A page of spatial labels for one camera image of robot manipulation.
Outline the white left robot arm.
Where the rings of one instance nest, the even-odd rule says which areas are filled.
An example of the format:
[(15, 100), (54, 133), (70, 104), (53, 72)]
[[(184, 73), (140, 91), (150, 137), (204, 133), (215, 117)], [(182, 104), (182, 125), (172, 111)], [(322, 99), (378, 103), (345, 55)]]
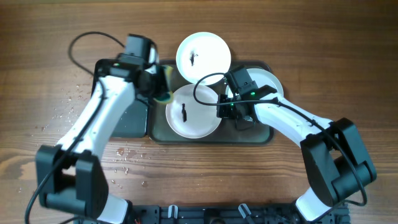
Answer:
[(121, 116), (136, 99), (167, 104), (172, 68), (159, 63), (156, 44), (130, 34), (124, 52), (97, 61), (91, 98), (71, 130), (35, 156), (38, 186), (25, 211), (29, 222), (35, 201), (73, 214), (77, 222), (137, 223), (132, 203), (109, 193), (100, 160)]

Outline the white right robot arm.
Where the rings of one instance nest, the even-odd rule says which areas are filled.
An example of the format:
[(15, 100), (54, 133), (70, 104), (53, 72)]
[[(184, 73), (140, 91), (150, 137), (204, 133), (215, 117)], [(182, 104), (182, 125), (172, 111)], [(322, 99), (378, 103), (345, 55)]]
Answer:
[(355, 124), (347, 118), (332, 121), (289, 102), (271, 72), (241, 65), (224, 75), (229, 91), (219, 98), (229, 116), (249, 116), (268, 125), (302, 151), (309, 189), (295, 201), (300, 216), (314, 223), (377, 178), (376, 168)]

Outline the white plate front stained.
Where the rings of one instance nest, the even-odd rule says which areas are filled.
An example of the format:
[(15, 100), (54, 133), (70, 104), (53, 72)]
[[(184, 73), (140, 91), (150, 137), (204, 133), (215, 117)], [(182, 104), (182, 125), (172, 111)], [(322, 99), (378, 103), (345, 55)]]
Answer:
[(207, 86), (189, 84), (174, 92), (174, 100), (165, 108), (166, 120), (179, 136), (200, 139), (214, 132), (221, 123), (216, 107), (198, 101), (216, 103), (218, 94)]

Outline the green yellow sponge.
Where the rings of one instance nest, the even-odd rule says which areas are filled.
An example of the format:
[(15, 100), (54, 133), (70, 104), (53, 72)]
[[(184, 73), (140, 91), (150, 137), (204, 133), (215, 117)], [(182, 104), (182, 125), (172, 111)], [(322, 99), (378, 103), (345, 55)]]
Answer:
[(161, 104), (173, 101), (173, 92), (170, 89), (174, 69), (168, 65), (157, 66), (154, 100)]

